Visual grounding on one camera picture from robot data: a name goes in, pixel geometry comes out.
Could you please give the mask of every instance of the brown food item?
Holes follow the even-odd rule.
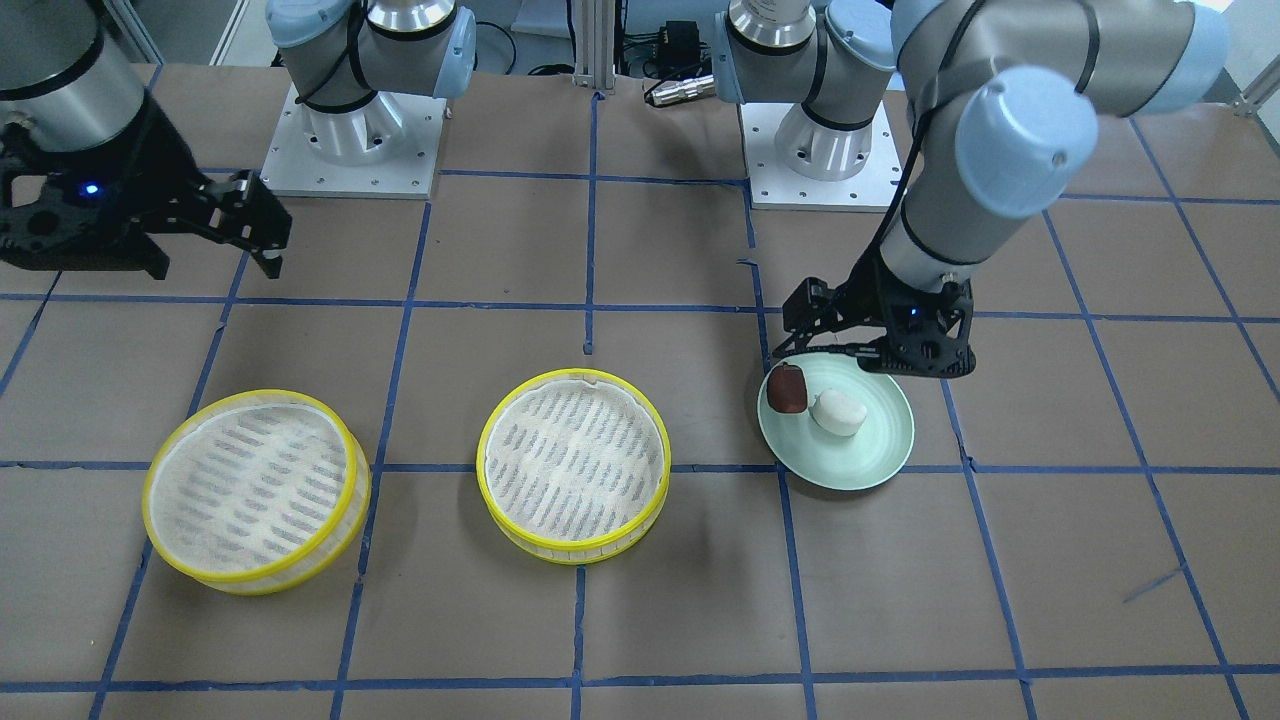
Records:
[[[804,382],[804,370],[786,363],[769,373],[764,396],[774,413],[794,415],[809,409],[809,388]]]

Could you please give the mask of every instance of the green plate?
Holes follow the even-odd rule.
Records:
[[[892,478],[915,445],[911,406],[893,378],[868,373],[858,360],[832,352],[806,352],[786,363],[804,370],[809,406],[823,391],[838,389],[867,406],[867,421],[854,437],[838,437],[809,413],[774,413],[760,384],[755,411],[773,455],[792,473],[833,489],[867,489]]]

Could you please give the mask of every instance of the steamer mesh liner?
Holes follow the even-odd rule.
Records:
[[[664,491],[667,454],[654,416],[625,387],[586,373],[550,377],[517,395],[483,447],[492,507],[547,541],[602,538]]]

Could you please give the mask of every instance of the power adapter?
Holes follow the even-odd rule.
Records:
[[[658,67],[658,77],[684,79],[698,77],[701,68],[703,50],[698,37],[698,23],[694,20],[667,20],[658,29],[658,49],[653,63]]]

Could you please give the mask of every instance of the cable connector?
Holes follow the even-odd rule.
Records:
[[[654,108],[692,102],[716,95],[716,76],[703,76],[657,87],[645,95],[645,101]]]

